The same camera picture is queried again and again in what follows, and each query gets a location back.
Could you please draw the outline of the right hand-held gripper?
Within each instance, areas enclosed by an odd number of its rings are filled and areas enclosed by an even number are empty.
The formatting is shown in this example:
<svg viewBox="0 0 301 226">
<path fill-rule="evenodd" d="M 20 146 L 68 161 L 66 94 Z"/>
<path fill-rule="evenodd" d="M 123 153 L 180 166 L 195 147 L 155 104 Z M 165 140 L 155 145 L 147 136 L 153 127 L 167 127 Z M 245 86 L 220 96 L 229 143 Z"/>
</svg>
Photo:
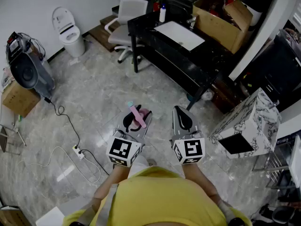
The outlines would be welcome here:
<svg viewBox="0 0 301 226">
<path fill-rule="evenodd" d="M 197 118 L 181 106 L 173 108 L 171 148 L 182 165 L 199 162 L 205 156 L 205 139 Z"/>
</svg>

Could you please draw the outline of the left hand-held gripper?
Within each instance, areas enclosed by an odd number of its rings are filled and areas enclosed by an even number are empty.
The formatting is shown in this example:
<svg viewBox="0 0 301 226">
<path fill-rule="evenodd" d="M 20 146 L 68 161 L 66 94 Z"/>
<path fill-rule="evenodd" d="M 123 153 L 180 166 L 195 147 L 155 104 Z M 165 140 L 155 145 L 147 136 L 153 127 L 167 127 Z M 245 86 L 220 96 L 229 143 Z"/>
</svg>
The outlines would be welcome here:
<svg viewBox="0 0 301 226">
<path fill-rule="evenodd" d="M 109 161 L 116 165 L 131 167 L 145 145 L 144 136 L 152 119 L 152 111 L 140 110 L 141 105 L 136 105 L 135 108 L 142 116 L 146 128 L 135 121 L 135 116 L 130 110 L 121 113 L 106 150 Z"/>
</svg>

